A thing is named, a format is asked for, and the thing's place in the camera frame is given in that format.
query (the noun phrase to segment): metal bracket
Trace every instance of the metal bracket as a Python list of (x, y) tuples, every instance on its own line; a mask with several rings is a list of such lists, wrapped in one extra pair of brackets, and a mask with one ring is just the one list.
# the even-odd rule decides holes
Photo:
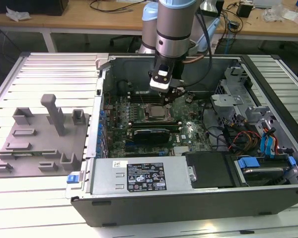
[(212, 95), (214, 105), (218, 107), (234, 107), (243, 104), (239, 95), (214, 94)]
[(248, 122), (258, 122), (267, 112), (269, 112), (268, 106), (248, 107), (245, 114)]

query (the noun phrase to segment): power supply label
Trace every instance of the power supply label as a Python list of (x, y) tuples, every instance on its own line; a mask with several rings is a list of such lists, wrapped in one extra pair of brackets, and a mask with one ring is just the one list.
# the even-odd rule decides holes
[(129, 192), (167, 190), (163, 163), (128, 164), (127, 190)]

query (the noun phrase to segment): table leg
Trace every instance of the table leg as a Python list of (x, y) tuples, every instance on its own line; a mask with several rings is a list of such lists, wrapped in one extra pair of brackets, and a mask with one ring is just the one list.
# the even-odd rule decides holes
[(55, 41), (53, 40), (50, 32), (42, 32), (46, 47), (48, 48), (48, 52), (56, 53), (58, 50), (56, 48)]
[(262, 50), (265, 47), (266, 42), (267, 41), (262, 41), (262, 43), (258, 46), (258, 49)]
[(86, 45), (90, 44), (88, 34), (84, 34), (84, 38), (85, 38), (85, 44)]

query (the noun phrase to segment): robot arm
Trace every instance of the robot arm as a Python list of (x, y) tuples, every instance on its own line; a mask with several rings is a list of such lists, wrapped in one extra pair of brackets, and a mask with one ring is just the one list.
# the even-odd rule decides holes
[(181, 79), (200, 0), (160, 0), (156, 26), (155, 68), (150, 80), (153, 90), (167, 93), (171, 79)]

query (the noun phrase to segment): desk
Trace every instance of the desk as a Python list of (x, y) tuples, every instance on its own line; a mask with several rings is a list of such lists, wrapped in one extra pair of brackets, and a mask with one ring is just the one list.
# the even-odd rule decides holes
[[(224, 9), (235, 0), (226, 0)], [(298, 11), (296, 7), (297, 0), (284, 0), (283, 4), (289, 10)], [(237, 7), (233, 7), (230, 11), (236, 13)], [(246, 40), (274, 40), (274, 41), (298, 41), (298, 24), (293, 21), (284, 19), (283, 22), (265, 22), (262, 19), (262, 9), (254, 9), (251, 11), (248, 18), (242, 18), (244, 27), (236, 35), (237, 39)], [(230, 20), (240, 22), (233, 14), (228, 13)], [(224, 31), (224, 19), (221, 17), (221, 24), (217, 28), (215, 37)]]
[[(224, 7), (236, 0), (226, 0)], [(132, 12), (108, 14), (98, 12), (89, 7), (90, 0), (69, 0), (69, 5), (62, 16), (31, 15), (32, 19), (15, 22), (0, 14), (0, 28), (3, 31), (40, 32), (49, 52), (57, 52), (51, 33), (81, 34), (114, 34), (141, 35), (142, 11), (144, 4), (132, 7)], [(296, 0), (284, 0), (285, 6), (295, 10)], [(129, 3), (102, 1), (102, 9), (115, 9)], [(263, 10), (255, 9), (249, 18), (243, 18), (244, 27), (236, 36), (237, 39), (298, 41), (298, 25), (292, 21), (264, 22), (261, 18)], [(220, 38), (224, 25), (220, 24), (215, 37)]]

